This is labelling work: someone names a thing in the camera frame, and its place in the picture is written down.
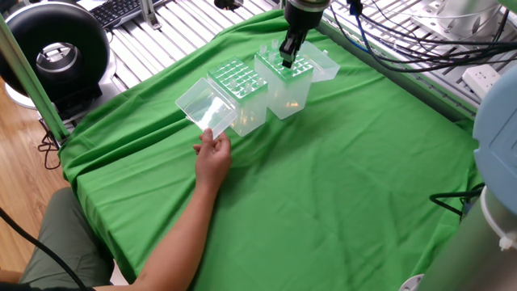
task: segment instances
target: knee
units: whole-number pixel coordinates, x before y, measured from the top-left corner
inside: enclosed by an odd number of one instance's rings
[[[74,195],[74,192],[72,192],[72,188],[62,188],[60,190],[57,190],[53,195],[52,198],[50,198],[50,201],[48,203],[48,206],[50,205],[71,205],[71,204],[77,204],[77,198]]]

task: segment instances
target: person's hand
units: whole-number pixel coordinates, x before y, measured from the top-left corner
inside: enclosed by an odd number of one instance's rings
[[[205,129],[200,140],[200,145],[193,146],[197,154],[195,186],[217,192],[232,164],[231,144],[225,133],[214,140],[211,129]]]

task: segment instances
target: black cable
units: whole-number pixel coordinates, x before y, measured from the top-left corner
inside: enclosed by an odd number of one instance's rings
[[[56,170],[61,165],[61,161],[59,161],[59,163],[55,167],[49,167],[47,165],[48,164],[48,153],[50,153],[51,151],[58,151],[59,150],[53,144],[53,142],[51,140],[51,137],[50,137],[51,134],[52,133],[50,133],[50,132],[45,134],[45,136],[43,137],[43,140],[41,140],[41,144],[38,145],[38,151],[41,152],[41,153],[45,153],[45,162],[44,162],[45,169],[47,169],[47,170]]]
[[[343,27],[341,26],[340,22],[338,21],[338,17],[335,14],[334,9],[332,8],[332,6],[330,7],[330,10],[332,11],[332,13],[334,15],[334,20],[335,20],[336,24],[338,25],[339,30],[341,31],[341,33],[352,44],[354,44],[355,46],[358,46],[360,49],[364,50],[364,48],[362,46],[359,46],[356,42],[351,40],[347,36],[347,34],[343,31]],[[401,53],[401,54],[405,55],[406,57],[411,58],[410,61],[399,61],[399,60],[394,60],[394,59],[391,59],[391,58],[387,58],[387,57],[376,55],[376,57],[378,57],[379,59],[381,59],[383,61],[390,61],[392,63],[398,63],[398,64],[411,64],[411,63],[415,63],[416,64],[416,63],[423,63],[423,62],[425,62],[428,65],[430,65],[429,64],[430,62],[432,62],[432,63],[438,63],[438,64],[443,65],[441,67],[431,67],[431,68],[425,69],[426,71],[440,70],[440,69],[443,69],[443,68],[447,68],[447,67],[451,67],[451,66],[456,66],[456,65],[477,65],[477,64],[485,64],[485,63],[508,62],[508,61],[511,61],[511,60],[490,61],[490,62],[482,61],[482,62],[479,62],[479,63],[474,62],[474,61],[475,60],[483,60],[483,59],[485,59],[487,57],[492,57],[492,56],[495,56],[495,55],[500,54],[500,53],[506,53],[506,52],[511,51],[513,49],[513,48],[510,48],[510,47],[505,47],[505,48],[478,48],[478,49],[464,51],[464,52],[459,52],[459,53],[450,53],[448,55],[442,55],[442,56],[434,55],[434,56],[431,56],[431,55],[428,55],[426,53],[420,53],[420,52],[415,51],[415,50],[413,50],[411,48],[406,48],[404,46],[397,47],[394,43],[390,43],[387,40],[383,40],[383,39],[381,39],[381,38],[379,38],[377,36],[372,35],[369,32],[366,32],[366,33],[370,37],[376,39],[377,41],[380,41],[380,42],[383,42],[385,44],[388,44],[388,46],[392,47],[392,49],[394,49],[398,53]],[[476,56],[475,58],[467,58],[467,57],[469,57],[470,54],[474,54],[474,53],[479,53],[479,55]],[[416,56],[414,56],[412,54],[417,54],[417,55],[422,56],[422,57],[416,57]]]
[[[59,163],[55,167],[49,167],[47,165],[48,164],[48,153],[50,153],[51,151],[59,150],[57,148],[57,145],[54,144],[54,142],[56,142],[56,139],[54,138],[52,132],[47,129],[47,127],[45,126],[45,124],[42,120],[40,120],[40,124],[43,126],[43,128],[45,129],[45,131],[47,133],[44,135],[43,139],[41,140],[41,144],[38,145],[38,151],[40,153],[45,153],[45,161],[44,161],[45,169],[56,170],[61,165],[61,161],[59,161]]]
[[[72,280],[79,286],[81,291],[88,291],[84,283],[82,283],[81,279],[77,276],[77,274],[72,271],[72,269],[58,256],[55,252],[50,250],[43,243],[39,242],[37,239],[33,238],[27,231],[23,230],[15,221],[12,220],[9,215],[0,207],[0,217],[10,226],[13,230],[15,230],[19,235],[25,238],[27,241],[40,248],[45,254],[51,257],[56,263],[58,263],[69,275],[72,277]]]
[[[417,35],[414,34],[414,32],[412,32],[409,28],[407,27],[403,27],[401,24],[399,23],[396,23],[394,21],[392,21],[388,16],[386,16],[386,14],[382,11],[382,9],[377,5],[377,2],[375,2],[375,0],[372,0],[372,3],[373,5],[375,5],[375,7],[377,7],[377,10],[380,12],[380,14],[386,19],[388,20],[390,23],[393,23],[395,25],[397,25],[398,27],[401,27],[402,29],[406,30],[407,32],[409,32],[410,34],[412,34],[415,38],[418,39]],[[433,53],[430,49],[426,48],[425,45],[422,44],[422,42],[420,40],[417,40],[418,44],[420,44],[420,46],[422,47],[422,49],[425,49],[426,51],[428,51],[429,53]]]
[[[386,69],[392,70],[392,71],[395,71],[395,72],[399,72],[399,73],[423,73],[423,72],[430,72],[430,71],[433,71],[433,70],[445,69],[445,68],[449,68],[451,66],[467,65],[468,63],[470,63],[472,61],[479,61],[479,60],[482,60],[484,58],[492,57],[492,56],[500,53],[500,52],[498,52],[498,53],[491,53],[491,54],[486,54],[486,55],[481,55],[481,56],[476,56],[476,57],[469,57],[469,58],[465,58],[464,60],[456,61],[454,64],[436,65],[436,66],[433,66],[433,67],[423,68],[423,69],[407,69],[407,68],[401,69],[401,68],[394,67],[394,66],[391,66],[391,65],[388,65],[388,64],[384,63],[380,59],[380,57],[378,57],[373,52],[372,48],[370,47],[370,44],[368,43],[368,39],[365,36],[363,25],[361,24],[361,21],[359,20],[359,17],[356,16],[355,19],[357,20],[357,25],[359,27],[359,30],[361,31],[361,36],[363,37],[364,45],[366,46],[367,50],[370,52],[370,55],[372,55],[373,59],[375,61],[377,61],[380,65],[384,66]]]
[[[463,217],[463,213],[458,210],[458,209],[455,209],[454,207],[452,207],[451,205],[448,205],[442,201],[440,201],[439,199],[443,199],[443,198],[460,198],[460,199],[463,199],[462,203],[464,203],[464,199],[467,199],[467,200],[470,200],[476,196],[480,196],[481,195],[481,191],[483,190],[483,187],[485,186],[484,183],[480,183],[478,184],[476,187],[474,187],[472,190],[470,191],[465,191],[465,192],[450,192],[450,193],[440,193],[440,194],[434,194],[434,195],[431,195],[429,196],[429,200],[435,204],[437,204],[438,206],[441,206],[455,214],[458,214],[460,217]]]
[[[506,26],[506,21],[508,20],[509,14],[510,14],[510,10],[506,9],[506,11],[504,11],[504,15],[502,16],[501,24],[499,24],[499,29],[498,29],[497,33],[495,34],[494,38],[492,39],[492,42],[499,41],[499,38],[501,38],[501,34],[504,31],[504,27]]]
[[[409,39],[412,39],[412,40],[420,40],[422,42],[428,42],[428,43],[432,43],[432,44],[453,44],[453,45],[501,45],[501,46],[511,46],[511,47],[517,47],[517,43],[515,42],[506,42],[506,41],[498,41],[496,43],[493,43],[491,41],[462,41],[462,40],[428,40],[428,39],[423,39],[423,38],[419,38],[419,37],[414,37],[414,36],[409,36],[409,35],[406,35],[405,33],[403,32],[399,32],[395,29],[392,29],[391,27],[387,27],[385,26],[384,24],[382,23],[378,23],[377,21],[367,17],[366,15],[363,15],[363,17],[368,21],[368,22],[371,22],[371,23],[374,23],[375,25],[379,26],[379,27],[382,27],[384,28],[385,30],[387,31],[390,31],[390,32],[393,32],[393,33],[396,33],[400,36],[404,36],[404,37],[407,37]]]

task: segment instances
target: white device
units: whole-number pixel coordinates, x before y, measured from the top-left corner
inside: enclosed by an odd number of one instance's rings
[[[483,100],[486,93],[501,78],[501,75],[490,65],[478,65],[468,68],[463,73],[462,78],[470,89]]]

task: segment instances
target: blue cable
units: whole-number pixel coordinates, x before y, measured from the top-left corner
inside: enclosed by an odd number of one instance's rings
[[[336,21],[338,27],[339,27],[339,30],[341,31],[341,33],[345,36],[345,38],[350,41],[351,44],[353,44],[355,47],[357,47],[358,49],[362,50],[363,52],[365,53],[370,53],[367,49],[365,49],[364,47],[362,47],[361,45],[357,44],[356,42],[354,42],[350,37],[347,36],[347,34],[345,33],[345,31],[343,30],[343,28],[341,27],[341,24],[339,23],[338,21],[338,16],[336,15],[336,13],[334,12],[334,9],[332,8],[332,6],[330,6],[330,11],[332,11],[332,14],[334,15],[334,20]]]
[[[355,20],[357,20],[357,27],[359,27],[359,31],[361,32],[361,36],[363,37],[364,46],[366,46],[367,53],[373,54],[372,48],[370,47],[370,44],[368,43],[368,40],[366,39],[366,34],[364,33],[363,26],[361,25],[361,20],[359,20],[359,16],[355,16]]]

